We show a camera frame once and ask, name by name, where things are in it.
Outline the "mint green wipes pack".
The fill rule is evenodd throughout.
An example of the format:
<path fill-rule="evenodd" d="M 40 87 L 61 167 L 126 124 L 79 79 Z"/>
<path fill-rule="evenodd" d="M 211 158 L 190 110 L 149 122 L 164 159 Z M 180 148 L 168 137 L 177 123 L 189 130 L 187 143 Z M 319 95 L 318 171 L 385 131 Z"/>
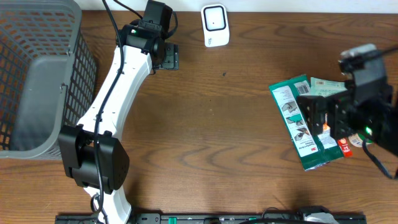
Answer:
<path fill-rule="evenodd" d="M 336 93 L 346 90 L 344 82 L 323 80 L 314 77 L 310 79 L 310 87 L 311 87 L 310 91 L 311 95 L 324 96 L 324 97 L 334 95 Z"/>

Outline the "orange Kleenex tissue pack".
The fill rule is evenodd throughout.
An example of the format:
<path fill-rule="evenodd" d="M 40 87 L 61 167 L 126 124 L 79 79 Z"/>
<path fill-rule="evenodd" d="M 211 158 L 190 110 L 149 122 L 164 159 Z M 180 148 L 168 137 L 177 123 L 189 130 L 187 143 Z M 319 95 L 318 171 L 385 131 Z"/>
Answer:
<path fill-rule="evenodd" d="M 328 115 L 325 114 L 325 122 L 323 123 L 323 132 L 326 132 L 327 130 L 330 130 L 330 127 L 328 125 Z"/>

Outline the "red narrow packet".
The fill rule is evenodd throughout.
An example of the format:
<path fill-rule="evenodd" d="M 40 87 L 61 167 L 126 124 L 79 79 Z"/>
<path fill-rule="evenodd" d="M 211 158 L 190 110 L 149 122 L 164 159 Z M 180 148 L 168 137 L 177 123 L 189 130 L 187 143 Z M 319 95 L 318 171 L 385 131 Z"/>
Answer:
<path fill-rule="evenodd" d="M 349 144 L 345 138 L 338 140 L 338 145 L 344 155 L 344 157 L 351 157 L 353 155 Z"/>

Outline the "green lid jar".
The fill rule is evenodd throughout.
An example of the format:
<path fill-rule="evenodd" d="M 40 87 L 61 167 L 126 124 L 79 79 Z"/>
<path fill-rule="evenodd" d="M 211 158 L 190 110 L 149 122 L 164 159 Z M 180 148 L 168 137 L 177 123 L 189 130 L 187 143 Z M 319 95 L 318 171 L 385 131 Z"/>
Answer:
<path fill-rule="evenodd" d="M 348 137 L 349 142 L 355 147 L 362 147 L 365 137 L 362 134 L 353 134 Z"/>

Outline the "green white 3M glove package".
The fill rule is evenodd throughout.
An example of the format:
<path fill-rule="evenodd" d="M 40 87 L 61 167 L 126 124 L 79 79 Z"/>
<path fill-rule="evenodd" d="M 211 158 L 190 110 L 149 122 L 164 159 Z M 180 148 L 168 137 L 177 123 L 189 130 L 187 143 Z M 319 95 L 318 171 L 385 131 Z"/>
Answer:
<path fill-rule="evenodd" d="M 288 129 L 294 148 L 304 170 L 312 170 L 331 161 L 344 157 L 338 143 L 330 137 L 330 132 L 312 136 L 306 119 L 297 106 L 296 97 L 310 91 L 306 75 L 269 86 L 271 95 Z"/>

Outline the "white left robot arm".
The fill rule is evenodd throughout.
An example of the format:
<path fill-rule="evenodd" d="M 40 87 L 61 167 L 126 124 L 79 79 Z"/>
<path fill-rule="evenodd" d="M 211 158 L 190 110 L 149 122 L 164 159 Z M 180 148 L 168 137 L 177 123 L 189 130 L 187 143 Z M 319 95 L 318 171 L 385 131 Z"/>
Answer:
<path fill-rule="evenodd" d="M 140 86 L 157 70 L 178 70 L 178 46 L 167 41 L 176 12 L 148 1 L 144 15 L 116 29 L 111 68 L 88 111 L 58 135 L 67 177 L 90 196 L 90 215 L 58 215 L 56 223 L 127 223 L 132 206 L 123 183 L 129 156 L 121 144 L 124 124 Z"/>

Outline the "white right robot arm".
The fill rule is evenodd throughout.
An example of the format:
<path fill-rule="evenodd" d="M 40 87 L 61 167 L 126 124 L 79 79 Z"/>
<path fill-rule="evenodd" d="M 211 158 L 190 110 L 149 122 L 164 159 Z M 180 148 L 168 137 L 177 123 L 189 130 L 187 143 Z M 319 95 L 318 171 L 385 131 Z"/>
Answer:
<path fill-rule="evenodd" d="M 300 95 L 296 102 L 312 135 L 327 123 L 332 138 L 339 140 L 362 134 L 379 147 L 397 154 L 397 107 L 392 104 L 393 87 L 387 82 L 383 58 L 397 47 L 379 50 L 365 44 L 341 53 L 338 62 L 345 90 L 330 96 Z"/>

